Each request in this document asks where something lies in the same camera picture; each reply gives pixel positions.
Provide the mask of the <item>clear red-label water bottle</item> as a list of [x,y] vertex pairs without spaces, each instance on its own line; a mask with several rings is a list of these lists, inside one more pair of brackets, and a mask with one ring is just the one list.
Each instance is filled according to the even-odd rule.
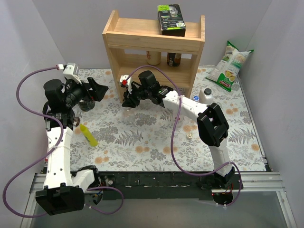
[[177,126],[181,126],[183,124],[184,118],[185,116],[182,114],[175,117],[175,120],[177,121]]

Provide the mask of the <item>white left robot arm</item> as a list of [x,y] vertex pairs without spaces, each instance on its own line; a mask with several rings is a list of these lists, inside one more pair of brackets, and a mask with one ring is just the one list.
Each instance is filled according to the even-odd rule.
[[100,187],[101,178],[96,166],[80,168],[75,177],[70,172],[70,145],[75,114],[73,107],[81,101],[100,102],[108,90],[92,77],[87,82],[68,79],[47,81],[43,88],[47,102],[45,115],[48,147],[53,152],[47,156],[47,173],[43,189],[36,192],[37,203],[49,215],[82,210],[85,191]]

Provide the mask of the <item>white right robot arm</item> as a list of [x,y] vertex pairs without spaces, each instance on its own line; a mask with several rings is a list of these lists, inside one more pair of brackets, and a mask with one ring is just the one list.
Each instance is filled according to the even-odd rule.
[[196,121],[199,137],[211,152],[215,184],[221,189],[231,185],[235,168],[227,149],[229,125],[220,106],[195,102],[169,86],[160,85],[151,71],[140,73],[138,78],[140,83],[132,81],[128,75],[120,77],[120,86],[126,88],[122,106],[136,108],[141,100],[149,99],[156,105]]

